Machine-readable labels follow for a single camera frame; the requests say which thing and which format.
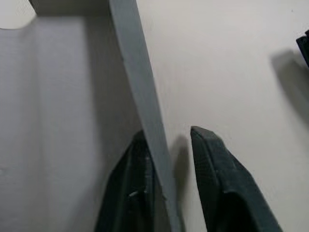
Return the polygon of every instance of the white wall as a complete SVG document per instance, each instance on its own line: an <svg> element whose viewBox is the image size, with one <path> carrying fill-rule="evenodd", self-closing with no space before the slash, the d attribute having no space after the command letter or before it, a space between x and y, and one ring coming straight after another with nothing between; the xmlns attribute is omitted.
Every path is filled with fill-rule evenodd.
<svg viewBox="0 0 309 232"><path fill-rule="evenodd" d="M284 231L307 231L309 75L299 65L295 39L309 29L309 2L138 0L138 5L168 144L183 175L178 183L187 231L205 231L192 125L223 138L254 176Z"/></svg>
<svg viewBox="0 0 309 232"><path fill-rule="evenodd" d="M110 18L0 30L0 231L93 231L138 130Z"/></svg>

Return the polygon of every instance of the dark object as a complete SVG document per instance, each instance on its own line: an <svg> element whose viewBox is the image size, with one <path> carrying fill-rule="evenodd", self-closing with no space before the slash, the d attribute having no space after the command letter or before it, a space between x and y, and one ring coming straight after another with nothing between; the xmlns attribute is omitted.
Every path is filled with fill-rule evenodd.
<svg viewBox="0 0 309 232"><path fill-rule="evenodd" d="M191 128L197 187L208 232L281 232L246 168L212 131Z"/></svg>
<svg viewBox="0 0 309 232"><path fill-rule="evenodd" d="M309 30L307 30L305 34L306 36L298 38L296 42L307 63L307 66L309 67Z"/></svg>
<svg viewBox="0 0 309 232"><path fill-rule="evenodd" d="M113 170L95 232L153 232L155 170L139 132Z"/></svg>

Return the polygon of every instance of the black item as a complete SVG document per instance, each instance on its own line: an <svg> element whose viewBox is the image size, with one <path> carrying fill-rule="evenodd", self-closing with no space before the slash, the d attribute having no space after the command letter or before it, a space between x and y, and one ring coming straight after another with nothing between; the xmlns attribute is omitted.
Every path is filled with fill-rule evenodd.
<svg viewBox="0 0 309 232"><path fill-rule="evenodd" d="M281 232L246 168L212 131L191 128L197 187L208 232Z"/></svg>
<svg viewBox="0 0 309 232"><path fill-rule="evenodd" d="M307 63L307 66L309 67L309 30L307 30L305 34L306 36L300 37L296 40L296 42Z"/></svg>
<svg viewBox="0 0 309 232"><path fill-rule="evenodd" d="M155 170L142 132L113 170L95 232L153 232Z"/></svg>

